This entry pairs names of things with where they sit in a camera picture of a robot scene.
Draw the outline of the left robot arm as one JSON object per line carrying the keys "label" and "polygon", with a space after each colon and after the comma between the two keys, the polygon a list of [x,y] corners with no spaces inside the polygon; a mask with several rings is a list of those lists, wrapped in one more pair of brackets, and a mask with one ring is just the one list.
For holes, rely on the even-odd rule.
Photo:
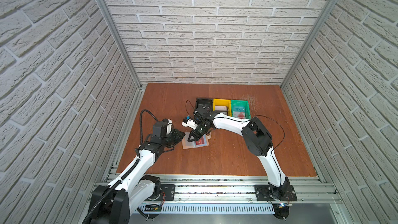
{"label": "left robot arm", "polygon": [[145,142],[135,149],[136,157],[125,170],[106,186],[95,188],[83,223],[127,224],[136,212],[147,219],[155,218],[164,202],[174,199],[174,186],[162,187],[160,178],[147,175],[146,171],[185,135],[174,128],[171,120],[157,121]]}

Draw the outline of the red VIP credit card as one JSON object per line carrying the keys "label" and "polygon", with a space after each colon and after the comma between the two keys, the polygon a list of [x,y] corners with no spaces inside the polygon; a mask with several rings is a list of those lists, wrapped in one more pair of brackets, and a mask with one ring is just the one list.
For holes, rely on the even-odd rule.
{"label": "red VIP credit card", "polygon": [[206,135],[202,136],[194,144],[195,144],[195,148],[208,146],[209,144],[208,144],[207,136]]}

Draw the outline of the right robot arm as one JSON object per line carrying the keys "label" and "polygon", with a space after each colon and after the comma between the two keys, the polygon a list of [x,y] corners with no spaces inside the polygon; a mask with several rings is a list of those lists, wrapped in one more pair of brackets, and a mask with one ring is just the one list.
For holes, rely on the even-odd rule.
{"label": "right robot arm", "polygon": [[223,129],[243,137],[248,150],[257,156],[263,165],[268,177],[268,187],[271,193],[283,197],[288,191],[290,181],[282,171],[275,156],[272,135],[257,117],[252,119],[239,119],[230,117],[218,111],[200,115],[194,112],[195,117],[186,117],[182,125],[190,127],[188,141],[199,141],[212,129]]}

